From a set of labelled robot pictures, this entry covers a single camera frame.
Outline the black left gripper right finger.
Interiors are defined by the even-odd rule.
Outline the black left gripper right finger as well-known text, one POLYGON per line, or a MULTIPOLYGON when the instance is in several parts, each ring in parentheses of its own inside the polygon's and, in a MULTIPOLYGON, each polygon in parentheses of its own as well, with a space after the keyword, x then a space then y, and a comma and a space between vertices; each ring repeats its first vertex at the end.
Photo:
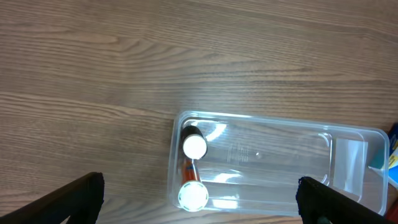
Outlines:
POLYGON ((384 216, 311 177, 304 176, 298 180, 295 198, 303 224, 391 223, 384 216))

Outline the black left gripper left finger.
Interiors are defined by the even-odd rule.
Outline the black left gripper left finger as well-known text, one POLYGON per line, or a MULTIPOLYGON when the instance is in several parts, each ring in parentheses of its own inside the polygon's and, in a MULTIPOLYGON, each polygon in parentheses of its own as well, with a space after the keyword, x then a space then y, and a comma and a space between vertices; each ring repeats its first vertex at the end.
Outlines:
POLYGON ((96 223, 104 202, 104 177, 90 172, 1 217, 1 223, 96 223))

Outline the orange tube white cap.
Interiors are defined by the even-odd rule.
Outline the orange tube white cap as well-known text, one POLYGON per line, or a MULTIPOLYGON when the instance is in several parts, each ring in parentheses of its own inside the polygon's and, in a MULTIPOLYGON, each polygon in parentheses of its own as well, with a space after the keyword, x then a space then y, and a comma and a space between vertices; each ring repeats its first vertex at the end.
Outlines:
POLYGON ((182 164, 182 185, 178 191, 178 202, 188 212, 203 210, 208 203, 209 193, 201 181, 193 159, 184 159, 182 164))

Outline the dark bottle white cap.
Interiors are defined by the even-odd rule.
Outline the dark bottle white cap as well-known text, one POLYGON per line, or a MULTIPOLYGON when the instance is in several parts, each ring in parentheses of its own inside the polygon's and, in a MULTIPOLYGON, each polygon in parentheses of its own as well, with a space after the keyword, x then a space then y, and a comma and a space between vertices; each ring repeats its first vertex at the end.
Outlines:
POLYGON ((196 126, 187 126, 181 132, 182 151, 190 159, 199 160, 207 153, 208 145, 196 126))

